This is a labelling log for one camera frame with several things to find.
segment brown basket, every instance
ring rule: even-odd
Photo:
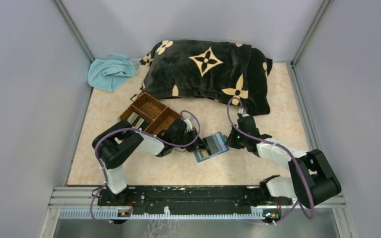
[[[150,123],[145,131],[152,134],[167,130],[176,119],[181,119],[177,112],[168,108],[148,93],[139,95],[135,102],[119,116],[118,120],[127,120],[132,112],[137,113]]]

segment pillow with flower pattern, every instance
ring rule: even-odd
[[[166,40],[140,62],[150,69],[131,100],[142,92],[157,99],[204,97],[223,104],[237,97],[252,116],[270,113],[266,77],[272,60],[251,45]]]

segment cloth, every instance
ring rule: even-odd
[[[127,57],[109,55],[107,60],[96,59],[91,64],[88,71],[88,84],[91,87],[113,93],[137,74],[133,63],[127,60]]]

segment purple cable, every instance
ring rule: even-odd
[[[236,131],[240,132],[241,134],[243,134],[244,136],[250,138],[250,139],[254,139],[254,140],[257,140],[257,141],[260,141],[260,142],[263,142],[263,143],[266,143],[266,144],[270,144],[270,145],[274,145],[274,142],[271,142],[271,141],[267,141],[267,140],[262,140],[262,139],[259,139],[257,137],[254,137],[252,135],[249,135],[247,133],[245,133],[244,131],[240,130],[234,123],[233,121],[231,120],[231,117],[230,117],[230,104],[232,102],[232,100],[236,98],[237,100],[239,100],[239,105],[240,105],[240,109],[243,109],[243,104],[242,104],[242,101],[240,100],[240,98],[237,98],[237,97],[233,97],[229,100],[229,102],[227,103],[227,118],[229,119],[229,122],[231,124],[231,126],[236,129]],[[311,214],[310,216],[307,214],[305,208],[303,207],[303,205],[297,201],[296,203],[294,203],[293,207],[278,221],[276,222],[279,223],[280,221],[282,221],[284,218],[287,217],[287,215],[293,211],[293,209],[296,207],[297,204],[300,205],[300,208],[302,209],[303,213],[305,214],[305,216],[308,218],[308,219],[313,219],[315,217],[315,205],[313,203],[313,197],[312,197],[312,194],[310,192],[310,189],[309,189],[309,186],[308,186],[308,182],[306,181],[306,178],[303,176],[303,172],[302,172],[302,169],[300,168],[299,164],[297,163],[297,160],[296,158],[294,157],[294,155],[291,153],[291,151],[289,149],[287,149],[285,146],[281,145],[281,144],[275,144],[275,146],[278,146],[280,147],[281,149],[283,149],[285,152],[287,152],[290,157],[291,157],[291,160],[294,162],[294,165],[296,167],[296,170],[297,170],[297,173],[299,174],[300,176],[300,179],[302,180],[302,184],[303,184],[303,187],[305,187],[305,190],[306,190],[306,193],[308,195],[308,199],[309,199],[309,204],[310,204],[310,207],[311,207]]]
[[[145,131],[142,131],[142,130],[140,130],[140,129],[133,128],[133,127],[128,127],[128,128],[122,128],[122,129],[114,130],[114,131],[112,131],[112,132],[110,132],[110,133],[107,133],[105,136],[103,136],[103,137],[97,142],[96,147],[95,147],[95,149],[94,149],[94,155],[96,156],[97,161],[99,162],[101,168],[104,168],[104,163],[103,163],[103,161],[101,161],[101,159],[100,159],[100,157],[99,157],[99,154],[98,154],[98,148],[100,148],[101,143],[102,143],[105,139],[109,138],[110,136],[112,136],[112,135],[114,135],[114,134],[118,134],[118,133],[121,133],[121,132],[125,132],[125,131],[135,131],[135,132],[137,132],[137,133],[142,133],[142,134],[144,134],[144,135],[151,136],[151,137],[153,137],[153,138],[155,138],[155,139],[161,141],[161,142],[164,143],[164,144],[167,144],[167,145],[170,145],[170,146],[174,146],[174,147],[188,147],[188,146],[192,145],[192,144],[198,139],[198,137],[199,137],[199,134],[200,134],[200,132],[201,132],[201,124],[199,123],[198,118],[196,118],[195,115],[194,115],[193,113],[191,113],[191,112],[189,112],[189,111],[187,111],[187,110],[182,110],[182,111],[180,112],[180,115],[181,115],[182,118],[184,118],[184,117],[183,117],[183,113],[188,113],[188,114],[190,114],[193,118],[195,118],[195,121],[196,121],[196,123],[198,124],[198,133],[196,134],[195,138],[194,138],[191,142],[189,142],[188,144],[184,144],[184,145],[173,144],[173,143],[164,141],[164,140],[162,140],[161,138],[158,138],[157,136],[155,136],[155,135],[153,135],[153,134],[150,134],[150,133],[148,133],[148,132],[145,132]],[[105,182],[104,182],[104,185],[101,186],[101,188],[99,188],[99,189],[97,190],[96,195],[95,195],[95,196],[93,197],[93,199],[91,200],[90,213],[91,213],[91,218],[92,218],[95,222],[97,222],[98,224],[100,224],[100,225],[111,225],[111,224],[109,224],[109,223],[100,223],[100,222],[94,217],[94,214],[93,214],[93,203],[94,203],[96,197],[100,194],[100,192],[107,186],[107,182],[108,182],[108,180],[109,180],[108,177],[107,177],[106,170],[104,170],[104,169],[103,169],[103,174],[104,174],[104,180],[105,180]]]

